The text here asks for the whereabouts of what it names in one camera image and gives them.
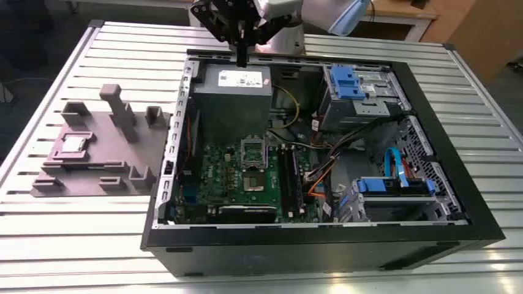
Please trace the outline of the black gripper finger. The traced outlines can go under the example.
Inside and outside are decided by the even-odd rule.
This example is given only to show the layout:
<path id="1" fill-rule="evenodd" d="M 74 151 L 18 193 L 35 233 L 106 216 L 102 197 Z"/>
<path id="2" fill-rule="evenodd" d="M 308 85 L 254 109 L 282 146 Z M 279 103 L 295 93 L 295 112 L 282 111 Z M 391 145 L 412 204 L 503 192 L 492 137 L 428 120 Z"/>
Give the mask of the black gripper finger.
<path id="1" fill-rule="evenodd" d="M 220 10 L 212 10 L 211 1 L 194 1 L 190 12 L 198 19 L 204 28 L 214 35 L 219 42 L 227 42 L 230 49 L 236 54 L 236 66 L 243 67 L 243 52 L 238 48 L 238 36 L 234 36 L 234 29 L 230 24 L 230 20 L 224 17 Z"/>
<path id="2" fill-rule="evenodd" d="M 254 25 L 254 20 L 247 19 L 242 21 L 242 67 L 247 66 L 250 48 L 256 44 L 264 45 L 268 40 L 287 27 L 292 20 L 291 15 L 284 15 L 270 19 L 258 28 Z"/>

